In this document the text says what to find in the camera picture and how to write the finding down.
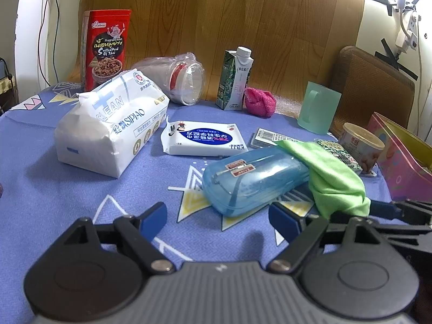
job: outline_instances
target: white bottle cap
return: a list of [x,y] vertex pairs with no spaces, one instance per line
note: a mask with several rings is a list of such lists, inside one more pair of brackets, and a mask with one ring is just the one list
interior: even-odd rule
[[239,46],[239,47],[237,47],[236,54],[237,54],[237,56],[240,56],[240,57],[249,58],[251,56],[251,52],[252,51],[250,49],[243,47],[243,46]]

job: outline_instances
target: food can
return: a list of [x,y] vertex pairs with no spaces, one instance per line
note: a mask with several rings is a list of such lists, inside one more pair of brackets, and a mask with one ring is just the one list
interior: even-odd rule
[[362,173],[370,173],[384,150],[384,143],[361,126],[345,123],[338,143],[360,164]]
[[81,32],[81,83],[89,92],[118,75],[131,10],[86,11]]

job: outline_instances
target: white wet wipes package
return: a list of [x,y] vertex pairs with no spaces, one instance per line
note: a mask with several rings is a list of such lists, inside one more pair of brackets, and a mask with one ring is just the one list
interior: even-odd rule
[[235,124],[178,121],[161,134],[163,152],[185,156],[233,156],[248,148]]
[[79,94],[54,131],[59,161],[118,178],[165,120],[168,102],[136,69]]

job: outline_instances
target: pink cloth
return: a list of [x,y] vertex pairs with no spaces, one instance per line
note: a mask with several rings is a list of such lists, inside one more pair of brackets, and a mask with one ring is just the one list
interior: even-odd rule
[[247,87],[245,95],[246,108],[250,114],[265,118],[273,115],[276,109],[276,100],[270,92]]

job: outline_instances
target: red snack bag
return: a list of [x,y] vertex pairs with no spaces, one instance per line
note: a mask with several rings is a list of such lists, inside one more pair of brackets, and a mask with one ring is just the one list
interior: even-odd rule
[[123,69],[131,10],[86,11],[81,33],[81,83],[89,92]]

